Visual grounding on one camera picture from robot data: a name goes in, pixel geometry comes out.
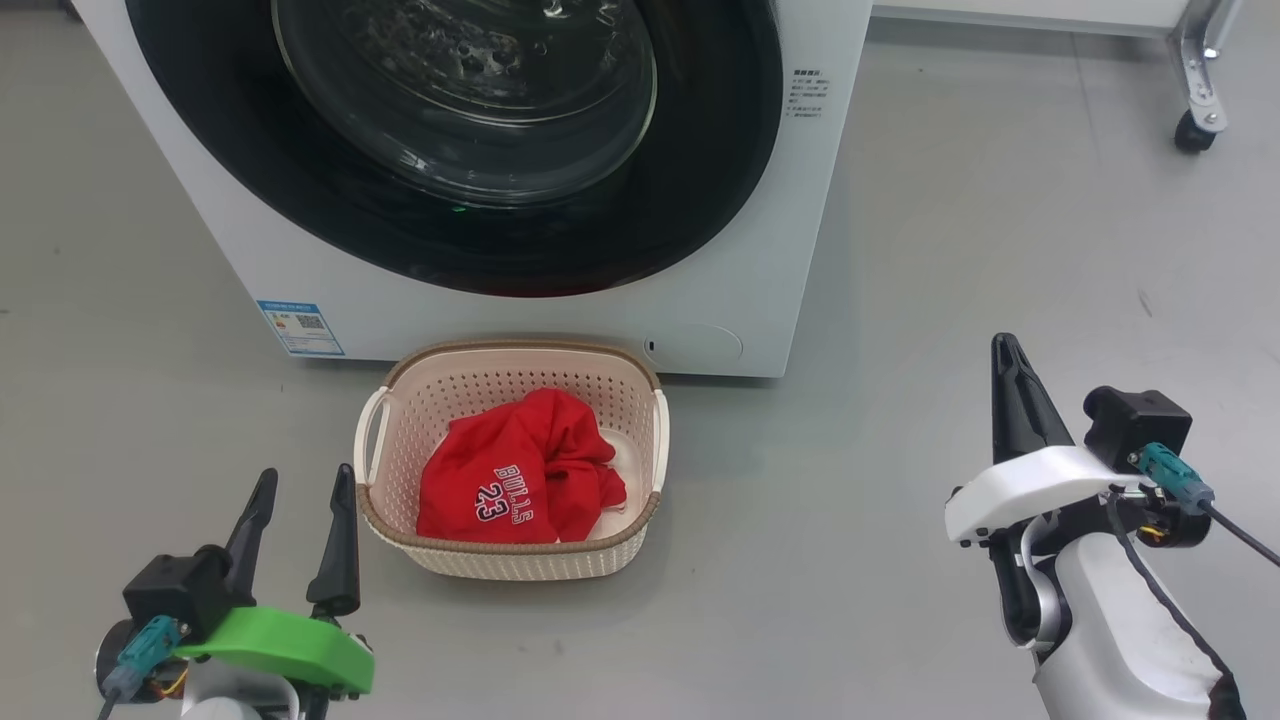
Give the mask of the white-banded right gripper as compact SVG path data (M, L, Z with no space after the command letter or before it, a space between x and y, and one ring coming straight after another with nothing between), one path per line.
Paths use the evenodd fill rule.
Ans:
M1052 651L1071 615L1053 568L1071 542L1112 534L1107 497L1119 497L1120 527L1153 548L1194 547L1213 521L1189 514L1148 477L1120 474L1074 446L1064 419L1020 340L991 341L993 465L954 489L943 509L948 541L986 550L1001 612L1019 648Z

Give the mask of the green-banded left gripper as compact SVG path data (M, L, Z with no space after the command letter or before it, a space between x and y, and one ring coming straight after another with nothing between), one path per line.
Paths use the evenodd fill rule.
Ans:
M225 587L233 603L255 603L253 580L262 533L273 519L278 471L260 474L225 546ZM342 694L374 689L372 651L337 621L360 610L358 507L353 468L339 465L329 507L332 523L306 601L311 616L268 606L234 607L201 642L186 641L174 659L209 656L237 667L319 685Z

